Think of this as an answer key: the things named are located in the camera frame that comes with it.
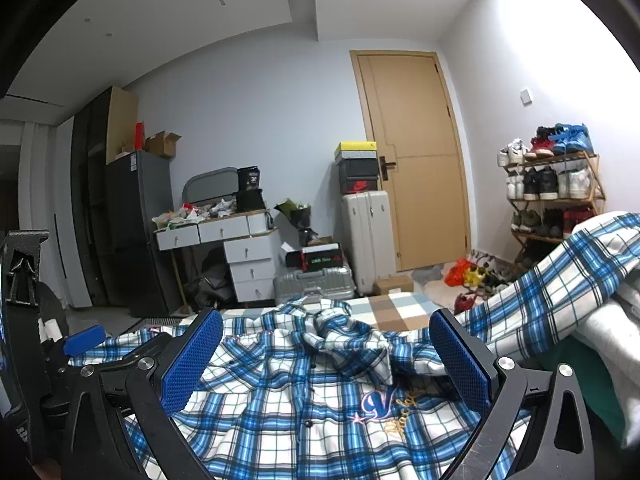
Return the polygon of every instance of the plastic bag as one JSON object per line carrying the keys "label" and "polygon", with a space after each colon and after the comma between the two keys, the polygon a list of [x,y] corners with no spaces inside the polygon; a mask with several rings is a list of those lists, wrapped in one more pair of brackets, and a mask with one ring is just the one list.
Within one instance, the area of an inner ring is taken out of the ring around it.
{"label": "plastic bag", "polygon": [[444,282],[449,286],[462,285],[464,281],[465,270],[471,266],[471,262],[466,258],[460,258],[449,269],[447,275],[444,277]]}

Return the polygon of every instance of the plaid shirt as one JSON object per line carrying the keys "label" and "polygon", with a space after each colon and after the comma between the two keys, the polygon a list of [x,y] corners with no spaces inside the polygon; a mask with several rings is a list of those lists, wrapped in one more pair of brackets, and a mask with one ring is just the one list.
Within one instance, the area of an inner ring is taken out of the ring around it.
{"label": "plaid shirt", "polygon": [[[640,216],[625,214],[574,234],[534,270],[458,316],[499,356],[544,352],[611,295],[640,261]],[[215,478],[437,479],[479,415],[460,401],[427,328],[380,332],[326,301],[300,301],[252,320],[225,322],[225,336],[174,415]],[[163,329],[178,335],[184,326]],[[155,334],[126,334],[74,365],[122,357]],[[528,413],[522,411],[492,473],[504,478]],[[156,459],[132,416],[127,429],[151,478]]]}

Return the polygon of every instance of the wooden door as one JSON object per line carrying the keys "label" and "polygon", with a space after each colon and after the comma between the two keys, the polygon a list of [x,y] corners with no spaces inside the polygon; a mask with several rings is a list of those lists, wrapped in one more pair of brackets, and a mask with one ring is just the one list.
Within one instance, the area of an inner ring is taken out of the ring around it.
{"label": "wooden door", "polygon": [[396,268],[465,256],[468,208],[460,141],[434,53],[351,53],[367,138],[378,144]]}

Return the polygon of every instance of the black refrigerator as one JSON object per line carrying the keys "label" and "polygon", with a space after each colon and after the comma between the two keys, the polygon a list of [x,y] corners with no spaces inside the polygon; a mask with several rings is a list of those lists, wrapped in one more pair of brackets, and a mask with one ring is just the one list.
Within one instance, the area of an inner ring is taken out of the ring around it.
{"label": "black refrigerator", "polygon": [[159,251],[152,218],[174,208],[169,160],[133,152],[108,164],[107,210],[115,274],[110,297],[136,317],[161,317],[182,301],[169,251]]}

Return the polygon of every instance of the door handle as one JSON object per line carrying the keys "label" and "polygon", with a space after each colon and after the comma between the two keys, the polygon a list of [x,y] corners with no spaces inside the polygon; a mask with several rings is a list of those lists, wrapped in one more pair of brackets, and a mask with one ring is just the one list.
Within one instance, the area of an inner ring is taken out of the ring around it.
{"label": "door handle", "polygon": [[380,157],[380,173],[382,173],[382,180],[389,180],[389,174],[386,168],[394,168],[395,162],[387,162],[384,156]]}

